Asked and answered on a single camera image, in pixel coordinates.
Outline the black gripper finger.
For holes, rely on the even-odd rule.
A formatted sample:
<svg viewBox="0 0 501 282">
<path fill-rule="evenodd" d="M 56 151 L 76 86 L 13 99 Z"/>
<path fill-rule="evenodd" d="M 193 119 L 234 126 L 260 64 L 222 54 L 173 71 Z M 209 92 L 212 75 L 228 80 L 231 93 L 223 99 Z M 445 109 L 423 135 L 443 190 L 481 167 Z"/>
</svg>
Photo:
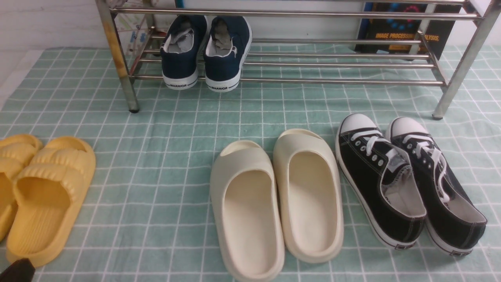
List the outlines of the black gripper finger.
<svg viewBox="0 0 501 282">
<path fill-rule="evenodd" d="M 0 275 L 0 282 L 31 282 L 35 267 L 28 258 L 22 258 L 14 261 Z"/>
</svg>

